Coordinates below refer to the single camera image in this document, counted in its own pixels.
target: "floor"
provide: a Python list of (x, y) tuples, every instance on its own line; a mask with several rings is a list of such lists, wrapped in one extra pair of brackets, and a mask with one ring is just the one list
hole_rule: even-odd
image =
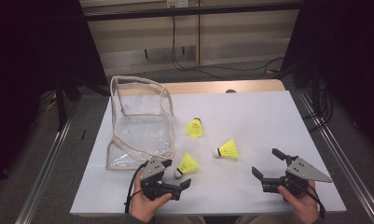
[[(189, 53), (186, 54), (185, 58), (182, 58), (182, 56), (179, 58), (180, 63), (185, 63), (184, 66), (190, 65), (187, 62), (190, 62), (190, 59), (193, 58), (188, 56), (193, 52), (191, 47), (186, 47), (186, 52)], [(149, 60), (154, 60), (153, 56), (150, 56), (151, 53), (148, 53)], [(138, 58), (139, 60), (146, 60), (144, 54), (143, 57)], [(263, 73), (263, 71), (279, 69), (281, 66), (281, 60), (277, 60), (266, 68), (263, 66), (261, 69), (251, 70), (251, 68), (265, 65), (269, 60), (235, 62), (217, 65), (238, 68), (239, 70), (206, 67), (199, 69), (200, 72), (197, 72), (196, 70), (179, 71), (173, 69), (171, 68), (173, 64), (169, 61), (169, 58), (166, 60), (169, 63), (165, 64), (164, 67), (161, 67), (163, 64), (158, 63), (156, 65), (157, 69), (152, 69), (153, 71), (134, 70), (132, 73), (134, 76), (147, 77), (158, 82), (254, 79), (257, 77), (269, 78), (270, 73)], [(117, 71), (118, 66), (113, 66), (113, 68), (112, 72)], [(308, 115), (310, 112), (300, 97), (300, 93), (302, 91), (309, 92), (309, 88), (295, 90), (292, 76), (286, 77), (283, 83), (286, 89), (291, 91), (300, 115), (302, 117)], [(82, 218), (69, 214), (70, 206), (83, 175), (107, 103), (106, 98), (94, 92), (83, 88), (81, 88), (81, 92), (83, 94), (79, 103), (67, 102), (68, 109), (76, 108), (75, 120), (70, 125), (61, 150), (55, 158), (51, 175), (46, 180), (47, 185), (43, 188), (42, 194), (37, 195), (40, 201), (33, 208), (34, 216), (31, 217), (31, 223), (119, 223), (118, 217)], [(50, 98), (42, 99), (40, 110), (47, 107), (48, 101), (50, 101)], [(364, 183), (363, 187), (367, 188), (367, 191), (364, 192), (369, 194), (363, 196), (372, 196), (374, 201), (374, 146), (363, 133), (353, 126), (353, 120), (336, 99), (334, 99), (333, 108), (333, 118), (327, 127), (336, 137), (336, 141), (341, 146), (346, 158)], [(87, 110), (97, 116), (94, 118), (87, 117), (87, 114), (84, 113)], [(8, 177), (0, 180), (0, 223), (15, 223), (17, 221), (36, 179), (40, 176), (40, 170), (48, 159), (54, 139), (59, 134), (56, 132), (58, 128), (57, 120), (56, 106), (48, 111), (43, 110), (38, 115), (29, 137), (21, 149), (21, 154), (8, 169)], [(308, 129), (314, 127), (312, 119), (305, 119), (305, 122)], [(355, 194), (358, 189), (351, 184), (353, 181), (345, 174), (347, 172), (342, 170), (334, 159), (333, 151), (328, 147), (322, 132), (312, 132), (311, 136), (348, 209), (345, 213), (328, 214), (326, 223), (374, 223), (372, 217), (366, 212), (367, 206), (363, 206), (361, 197)], [(235, 217), (206, 218), (208, 223), (232, 223), (234, 219)]]

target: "cable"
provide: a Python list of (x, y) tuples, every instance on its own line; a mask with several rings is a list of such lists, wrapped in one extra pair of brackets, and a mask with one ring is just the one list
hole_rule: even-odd
[(133, 188), (133, 184), (134, 184), (134, 180), (135, 180), (137, 174), (139, 173), (139, 171), (140, 171), (141, 169), (143, 169), (144, 167), (146, 167), (147, 164), (148, 164), (148, 161), (144, 162), (143, 164), (141, 164), (141, 165), (137, 168), (136, 172), (134, 172), (134, 175), (133, 175), (133, 178), (132, 178), (131, 184), (129, 185), (128, 197), (126, 198), (126, 202), (124, 203), (124, 204), (125, 204), (125, 213), (128, 213), (128, 214), (129, 214), (129, 210), (130, 210), (130, 208), (131, 208), (132, 197), (133, 197), (136, 193), (138, 193), (138, 192), (141, 191), (141, 190), (139, 190), (139, 191), (137, 191), (137, 192), (134, 192), (133, 195), (131, 196), (132, 188)]
[(299, 62), (294, 63), (291, 66), (288, 66), (283, 71), (281, 71), (280, 73), (278, 73), (273, 79), (279, 79), (279, 80), (283, 79), (284, 77), (286, 77), (287, 75), (289, 75), (292, 71), (294, 71), (295, 69), (301, 67), (302, 65), (304, 65), (308, 61), (309, 61), (308, 59), (302, 59)]
[(319, 204), (319, 206), (320, 206), (320, 217), (322, 219), (324, 219), (326, 217), (326, 209), (324, 208), (324, 205), (321, 203), (320, 198), (318, 197), (317, 191), (311, 185), (308, 185), (308, 186), (309, 186), (309, 188), (312, 189), (312, 191), (314, 192), (315, 196), (312, 195), (310, 192), (308, 192), (303, 187), (301, 187), (299, 184), (295, 183), (294, 181), (289, 180), (289, 183), (291, 183), (295, 187), (301, 189), (303, 192), (305, 192), (307, 195), (309, 195), (309, 197), (311, 197), (313, 200), (315, 200)]
[[(332, 94), (330, 92), (330, 90), (328, 89), (328, 87), (326, 86), (326, 88), (324, 89), (324, 95), (323, 95), (323, 100), (321, 102), (321, 105), (320, 107), (322, 107), (320, 110), (321, 110), (321, 114), (323, 115), (321, 117), (321, 119), (317, 119), (317, 125), (314, 126), (313, 128), (311, 128), (309, 130), (309, 133), (312, 133), (316, 130), (318, 130), (319, 128), (323, 127), (323, 126), (326, 126), (327, 123), (332, 119), (332, 115), (333, 115), (333, 102), (332, 102)], [(312, 114), (306, 116), (306, 117), (303, 117), (304, 119), (305, 118), (318, 118), (318, 115), (313, 112)]]
[(230, 79), (227, 79), (227, 78), (224, 78), (224, 77), (218, 77), (218, 76), (215, 76), (213, 74), (210, 74), (208, 72), (204, 72), (204, 71), (201, 71), (199, 70), (200, 68), (218, 68), (218, 69), (226, 69), (226, 70), (231, 70), (231, 71), (240, 71), (240, 72), (248, 72), (248, 71), (254, 71), (254, 70), (258, 70), (258, 69), (261, 69), (261, 68), (265, 68), (265, 70), (263, 71), (263, 73), (258, 76), (258, 77), (254, 77), (253, 79), (258, 79), (258, 78), (261, 78), (263, 77), (265, 74), (266, 74), (266, 70), (268, 69), (268, 66), (271, 64), (271, 63), (274, 63), (278, 60), (282, 60), (284, 57), (277, 57), (275, 59), (272, 59), (270, 60), (268, 63), (265, 63), (264, 65), (261, 65), (259, 67), (255, 67), (255, 68), (247, 68), (247, 69), (239, 69), (239, 68), (229, 68), (229, 67), (222, 67), (222, 66), (214, 66), (214, 65), (207, 65), (207, 66), (197, 66), (197, 67), (190, 67), (190, 68), (185, 68), (184, 66), (182, 66), (176, 59), (175, 57), (175, 17), (173, 17), (173, 45), (172, 45), (172, 62), (173, 62), (173, 66), (175, 69), (179, 70), (179, 71), (197, 71), (197, 72), (201, 72), (201, 73), (204, 73), (210, 77), (215, 77), (215, 78), (218, 78), (218, 79), (222, 79), (222, 80), (230, 80)]

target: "black cable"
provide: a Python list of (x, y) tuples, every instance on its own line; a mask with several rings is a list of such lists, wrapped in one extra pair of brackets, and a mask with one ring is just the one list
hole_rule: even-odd
[(313, 117), (317, 120), (318, 124), (314, 126), (312, 129), (310, 129), (309, 133), (312, 133), (327, 124), (326, 116), (328, 114), (328, 106), (327, 106), (326, 94), (327, 94), (327, 89), (324, 90), (323, 98), (319, 104), (319, 110), (320, 110), (319, 114), (316, 114), (316, 112), (313, 112), (314, 114)]
[(299, 62), (294, 63), (294, 64), (286, 67), (283, 71), (281, 71), (278, 74), (276, 74), (276, 76), (273, 79), (279, 79), (279, 80), (283, 79), (284, 77), (286, 77), (289, 74), (291, 74), (292, 71), (294, 71), (295, 69), (300, 68), (301, 66), (303, 66), (308, 61), (309, 61), (308, 59), (302, 59)]
[(136, 193), (140, 192), (140, 190), (137, 191), (137, 192), (134, 192), (133, 195), (131, 196), (132, 188), (133, 188), (133, 184), (134, 184), (134, 180), (135, 180), (135, 178), (136, 178), (138, 172), (139, 172), (141, 169), (143, 169), (144, 167), (146, 167), (147, 164), (148, 164), (148, 161), (144, 162), (143, 164), (141, 164), (141, 165), (137, 168), (136, 172), (134, 172), (134, 175), (133, 175), (133, 178), (132, 178), (131, 184), (129, 185), (128, 197), (126, 198), (126, 202), (124, 203), (124, 204), (125, 204), (125, 213), (128, 213), (128, 214), (129, 214), (129, 210), (130, 210), (130, 207), (131, 207), (132, 197), (133, 197)]
[(288, 182), (291, 183), (291, 184), (293, 184), (295, 187), (301, 189), (303, 192), (305, 192), (307, 195), (309, 195), (309, 197), (311, 197), (313, 200), (315, 200), (319, 204), (319, 206), (320, 206), (320, 217), (322, 219), (324, 219), (326, 217), (326, 209), (324, 208), (324, 205), (321, 203), (320, 198), (318, 197), (317, 191), (311, 185), (308, 185), (308, 186), (312, 189), (312, 191), (314, 192), (315, 196), (312, 195), (310, 192), (308, 192), (303, 187), (301, 187), (299, 184), (295, 183), (294, 181), (289, 180)]
[[(319, 44), (316, 45), (317, 47), (322, 47), (322, 46), (321, 46), (321, 45), (322, 45), (321, 43), (323, 43), (323, 42), (329, 42), (329, 41), (332, 40), (332, 38), (333, 38), (333, 36), (335, 35), (336, 30), (337, 30), (337, 28), (338, 28), (338, 25), (339, 25), (339, 18), (341, 17), (341, 14), (342, 14), (342, 12), (343, 12), (344, 5), (345, 5), (345, 0), (342, 0), (341, 3), (340, 3), (340, 5), (339, 5), (339, 13), (338, 13), (338, 15), (336, 15), (335, 22), (331, 22), (331, 24), (329, 24), (329, 25), (327, 24), (326, 29), (325, 29), (325, 31), (323, 32), (323, 33), (331, 32), (330, 37), (329, 37), (326, 41), (324, 41), (323, 36), (321, 36), (321, 37), (320, 37), (320, 40), (318, 41)], [(324, 45), (322, 48), (323, 48), (324, 50), (321, 50), (321, 52), (325, 52), (325, 51), (327, 51), (328, 45)], [(321, 53), (320, 55), (317, 55), (317, 54), (316, 54), (313, 58), (315, 58), (316, 60), (319, 60), (320, 57), (321, 57), (321, 55), (323, 55), (323, 54), (324, 54), (324, 53)], [(327, 105), (327, 97), (326, 97), (326, 95), (327, 95), (328, 93), (329, 93), (329, 105), (330, 105), (330, 106)], [(331, 120), (331, 118), (332, 118), (332, 114), (333, 114), (332, 95), (331, 95), (330, 91), (328, 90), (328, 87), (327, 87), (327, 86), (326, 86), (325, 97), (324, 97), (323, 100), (325, 100), (324, 109), (326, 110), (326, 114), (325, 114), (324, 116), (322, 116), (322, 119), (318, 119), (318, 124), (317, 124), (314, 128), (310, 129), (310, 130), (309, 130), (309, 133), (314, 132), (314, 131), (318, 130), (319, 128), (321, 128), (321, 127), (327, 125), (327, 123), (328, 123), (328, 122)]]
[[(328, 89), (327, 86), (325, 88), (325, 93), (324, 93), (322, 105), (324, 105), (324, 108), (322, 109), (322, 111), (324, 111), (325, 114), (324, 114), (324, 112), (322, 113), (323, 116), (320, 119), (317, 119), (318, 124), (315, 127), (313, 127), (312, 129), (310, 129), (309, 133), (312, 133), (312, 132), (318, 130), (319, 128), (321, 128), (323, 126), (326, 126), (327, 123), (332, 119), (332, 115), (333, 115), (332, 94), (331, 94), (331, 92), (330, 92), (330, 90)], [(312, 118), (317, 118), (317, 115), (314, 112), (313, 112)]]
[(319, 115), (323, 115), (326, 111), (327, 111), (327, 103), (326, 103), (326, 89), (320, 89), (320, 91), (323, 91), (324, 92), (324, 97), (321, 97), (321, 104), (320, 104), (320, 113), (316, 113), (316, 111), (312, 111), (309, 115), (306, 115), (304, 117), (302, 117), (302, 119), (314, 119), (314, 118), (318, 118)]
[(175, 69), (179, 70), (179, 71), (197, 71), (197, 72), (201, 72), (201, 73), (204, 73), (210, 77), (215, 77), (215, 78), (218, 78), (218, 79), (222, 79), (222, 80), (230, 80), (230, 79), (227, 79), (227, 78), (223, 78), (223, 77), (218, 77), (218, 76), (215, 76), (213, 74), (210, 74), (208, 72), (204, 72), (204, 71), (201, 71), (199, 70), (199, 68), (219, 68), (219, 69), (226, 69), (226, 70), (231, 70), (231, 71), (240, 71), (240, 72), (248, 72), (248, 71), (254, 71), (254, 70), (258, 70), (258, 69), (261, 69), (261, 68), (265, 68), (265, 70), (263, 71), (263, 73), (259, 76), (259, 77), (254, 77), (253, 79), (258, 79), (258, 78), (261, 78), (263, 77), (265, 74), (266, 74), (266, 70), (268, 69), (268, 66), (271, 64), (271, 63), (274, 63), (278, 60), (282, 60), (284, 57), (277, 57), (275, 59), (272, 59), (270, 60), (268, 63), (265, 63), (264, 65), (261, 65), (259, 67), (255, 67), (255, 68), (247, 68), (247, 69), (239, 69), (239, 68), (229, 68), (229, 67), (222, 67), (222, 66), (213, 66), (213, 65), (207, 65), (207, 66), (198, 66), (198, 67), (191, 67), (191, 68), (185, 68), (184, 66), (182, 66), (176, 59), (175, 57), (175, 17), (173, 17), (173, 45), (172, 45), (172, 62), (173, 62), (173, 66)]

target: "wall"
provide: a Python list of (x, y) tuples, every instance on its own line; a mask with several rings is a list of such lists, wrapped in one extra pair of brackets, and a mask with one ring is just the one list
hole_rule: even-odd
[[(107, 0), (101, 6), (94, 6), (92, 2), (95, 1), (80, 1), (85, 13), (167, 7), (166, 1), (152, 0), (145, 0), (144, 3), (141, 3), (144, 0), (135, 3), (128, 0), (122, 4)], [(189, 6), (249, 5), (281, 1), (283, 0), (197, 0), (189, 1)], [(297, 15), (298, 10), (287, 10), (176, 17), (175, 46), (190, 49), (187, 52), (188, 59), (182, 65), (273, 59), (285, 54)], [(170, 49), (173, 43), (172, 18), (92, 21), (89, 26), (108, 76), (173, 67), (169, 51), (167, 60), (153, 59), (138, 64), (115, 63), (116, 60), (122, 61), (122, 58), (127, 57), (127, 54), (120, 52), (138, 51), (141, 52), (138, 54), (141, 58), (137, 60), (148, 60), (143, 53), (145, 49), (150, 49), (150, 56), (154, 57), (160, 49)]]

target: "power outlet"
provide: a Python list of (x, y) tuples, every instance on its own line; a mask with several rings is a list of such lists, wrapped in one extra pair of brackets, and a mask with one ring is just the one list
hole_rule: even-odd
[(177, 7), (178, 0), (167, 0), (167, 8)]
[(178, 0), (177, 7), (189, 7), (188, 0)]

